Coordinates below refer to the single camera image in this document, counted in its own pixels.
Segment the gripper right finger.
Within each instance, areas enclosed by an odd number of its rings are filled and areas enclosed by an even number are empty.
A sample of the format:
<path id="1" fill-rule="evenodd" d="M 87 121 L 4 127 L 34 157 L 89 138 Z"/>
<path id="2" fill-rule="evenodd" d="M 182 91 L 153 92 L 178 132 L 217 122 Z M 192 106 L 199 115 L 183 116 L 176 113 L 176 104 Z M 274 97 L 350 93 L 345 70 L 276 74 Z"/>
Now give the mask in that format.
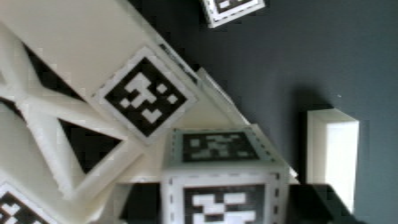
<path id="1" fill-rule="evenodd" d="M 329 184 L 292 184 L 288 224 L 368 224 L 343 204 Z"/>

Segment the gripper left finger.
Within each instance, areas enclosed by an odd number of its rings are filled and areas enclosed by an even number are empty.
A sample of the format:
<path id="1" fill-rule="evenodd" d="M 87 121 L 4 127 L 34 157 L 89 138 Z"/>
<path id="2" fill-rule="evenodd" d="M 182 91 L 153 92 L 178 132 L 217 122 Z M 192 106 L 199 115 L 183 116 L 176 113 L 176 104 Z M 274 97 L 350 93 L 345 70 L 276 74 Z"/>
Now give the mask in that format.
<path id="1" fill-rule="evenodd" d="M 123 224 L 162 224 L 158 183 L 137 183 L 132 186 L 119 219 Z"/>

